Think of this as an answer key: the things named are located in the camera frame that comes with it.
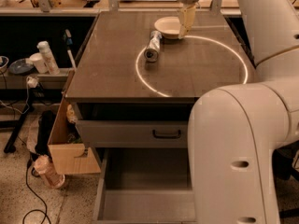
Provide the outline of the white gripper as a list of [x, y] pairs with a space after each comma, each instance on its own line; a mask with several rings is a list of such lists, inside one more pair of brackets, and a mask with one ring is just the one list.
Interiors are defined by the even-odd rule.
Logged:
[[178, 38], [181, 39], [185, 37], [188, 32], [192, 29], [194, 23], [196, 3], [198, 0], [177, 0], [178, 2], [184, 4], [178, 10], [178, 20], [180, 23]]

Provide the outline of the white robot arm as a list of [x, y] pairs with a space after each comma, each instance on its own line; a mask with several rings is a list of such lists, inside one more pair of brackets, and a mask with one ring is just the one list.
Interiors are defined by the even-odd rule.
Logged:
[[188, 123], [197, 224], [280, 224], [272, 157], [299, 139], [299, 17], [290, 0], [238, 0], [255, 83], [201, 96]]

